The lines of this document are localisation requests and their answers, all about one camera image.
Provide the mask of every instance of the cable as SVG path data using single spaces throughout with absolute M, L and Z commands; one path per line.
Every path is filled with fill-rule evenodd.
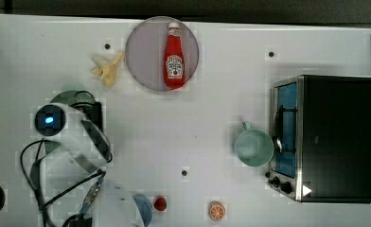
M 78 94 L 81 94 L 81 93 L 85 93 L 87 94 L 88 96 L 90 96 L 91 98 L 95 99 L 94 95 L 92 95 L 90 92 L 88 91 L 77 91 L 76 94 L 74 96 L 77 96 Z
M 47 206 L 50 205 L 51 203 L 53 203 L 54 201 L 58 200 L 60 197 L 64 196 L 65 194 L 67 194 L 68 192 L 70 192 L 71 190 L 73 190 L 74 188 L 76 188 L 77 186 L 79 186 L 80 184 L 82 183 L 85 183 L 97 176 L 100 176 L 102 175 L 101 177 L 104 177 L 106 175 L 106 171 L 103 171 L 101 169 L 98 169 L 97 170 L 97 173 L 92 175 L 92 176 L 89 176 L 88 178 L 76 183 L 75 185 L 69 187 L 68 189 L 64 190 L 63 192 L 61 192 L 59 195 L 57 195 L 56 197 L 52 198 L 50 201 L 48 201 L 47 203 L 44 203 L 44 198 L 43 198 L 43 195 L 42 195 L 42 190 L 41 190 L 41 186 L 40 185 L 37 185 L 35 186 L 33 184 L 33 182 L 29 179 L 29 177 L 27 176 L 27 172 L 26 172 L 26 169 L 24 168 L 24 161 L 23 161 L 23 157 L 24 157 L 24 154 L 26 153 L 27 149 L 30 148 L 31 146 L 35 145 L 35 144 L 40 144 L 38 146 L 38 151 L 37 151 L 37 156 L 36 156 L 36 159 L 38 159 L 38 156 L 39 156 L 39 152 L 41 150 L 41 146 L 42 146 L 42 143 L 44 141 L 48 141 L 48 140 L 38 140 L 38 141 L 35 141 L 35 142 L 32 142 L 30 143 L 29 145 L 27 145 L 23 151 L 21 151 L 21 155 L 20 155 L 20 165 L 21 165 L 21 169 L 23 171 L 23 174 L 26 178 L 26 181 L 28 182 L 29 186 L 31 187 L 31 189 L 34 191 L 34 194 L 35 194 L 35 199 L 37 200 L 38 202 L 38 208 L 39 210 L 41 211 L 42 213 L 42 218 L 43 218 L 43 224 L 44 224 L 44 227 L 46 227 L 46 224 L 48 224 L 49 226 L 51 227 L 55 227 L 55 225 L 53 224 L 53 222 L 51 221 L 50 219 L 50 216 L 47 212 Z
M 36 152 L 35 161 L 38 161 L 39 153 L 41 152 L 42 144 L 44 143 L 44 139 L 41 140 L 41 143 L 39 143 L 38 151 Z
M 26 181 L 29 183 L 29 186 L 32 188 L 32 190 L 34 190 L 35 186 L 34 186 L 33 182 L 29 179 L 29 177 L 27 175 L 27 172 L 26 172 L 26 169 L 24 168 L 23 157 L 24 157 L 24 153 L 27 151 L 28 148 L 30 148 L 32 145 L 42 143 L 43 141 L 44 140 L 38 140 L 38 141 L 35 141 L 35 142 L 30 143 L 29 145 L 27 145 L 23 149 L 23 151 L 21 151 L 21 155 L 20 155 L 21 169 L 23 170 L 24 176 L 26 177 Z
M 113 154 L 111 153 L 111 156 L 110 156 L 109 160 L 108 160 L 108 161 L 106 161 L 106 163 L 111 163 L 111 162 L 112 162 L 112 160 L 113 160 Z
M 44 209 L 44 205 L 43 205 L 44 200 L 42 198 L 41 188 L 38 188 L 37 186 L 35 186 L 33 184 L 33 182 L 29 179 L 29 177 L 27 175 L 27 172 L 26 172 L 26 169 L 24 168 L 24 161 L 23 161 L 24 154 L 26 153 L 26 151 L 27 151 L 28 148 L 30 148 L 31 146 L 33 146 L 35 144 L 43 143 L 44 141 L 46 141 L 46 140 L 42 139 L 42 140 L 38 140 L 38 141 L 32 142 L 29 145 L 27 145 L 23 149 L 23 151 L 21 151 L 21 154 L 20 154 L 20 165 L 21 165 L 21 169 L 23 171 L 23 174 L 24 174 L 24 176 L 26 178 L 26 181 L 28 182 L 28 184 L 31 187 L 31 189 L 34 191 L 35 199 L 38 202 L 38 208 L 42 212 L 42 218 L 43 218 L 44 227 L 46 226 L 46 224 L 49 224 L 50 226 L 55 227 L 55 225 L 53 224 L 53 222 L 50 220 L 50 216 L 47 213 L 47 210 Z
M 83 215 L 76 214 L 76 215 L 70 216 L 70 218 L 68 218 L 68 219 L 64 222 L 64 224 L 62 225 L 62 227 L 67 227 L 67 226 L 70 224 L 70 222 L 71 222 L 72 220 L 75 220 L 75 219 L 81 219 L 81 218 L 83 218 Z
M 44 204 L 44 207 L 47 208 L 47 206 L 49 206 L 50 204 L 52 204 L 54 201 L 58 200 L 60 197 L 64 196 L 65 194 L 69 193 L 71 190 L 73 190 L 74 188 L 76 188 L 77 186 L 79 186 L 80 184 L 83 184 L 83 183 L 86 183 L 88 182 L 89 180 L 97 177 L 97 176 L 100 176 L 100 175 L 105 175 L 106 174 L 106 171 L 103 171 L 101 169 L 98 169 L 97 170 L 97 173 L 85 178 L 84 180 L 74 184 L 73 186 L 67 188 L 66 190 L 62 191 L 59 195 L 53 197 L 50 201 L 47 201 L 45 204 Z

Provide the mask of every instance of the mug handle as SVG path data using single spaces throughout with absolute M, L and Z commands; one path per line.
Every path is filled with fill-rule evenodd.
M 243 121 L 242 122 L 242 127 L 244 128 L 245 131 L 248 131 L 248 130 L 251 129 L 251 124 L 248 121 Z

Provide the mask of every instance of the dark floor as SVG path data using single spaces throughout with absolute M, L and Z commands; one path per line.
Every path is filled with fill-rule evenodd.
M 0 0 L 1 13 L 268 24 L 371 24 L 363 0 Z

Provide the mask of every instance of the ketchup bottle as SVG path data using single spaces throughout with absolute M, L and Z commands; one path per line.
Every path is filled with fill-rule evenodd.
M 186 83 L 185 58 L 180 39 L 179 24 L 168 24 L 168 41 L 164 57 L 165 84 L 170 89 L 181 88 Z

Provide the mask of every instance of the mint green mug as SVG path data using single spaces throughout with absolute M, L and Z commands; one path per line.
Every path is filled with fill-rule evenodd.
M 235 152 L 247 166 L 263 166 L 274 156 L 274 143 L 271 137 L 251 128 L 250 122 L 242 122 L 244 132 L 238 136 Z

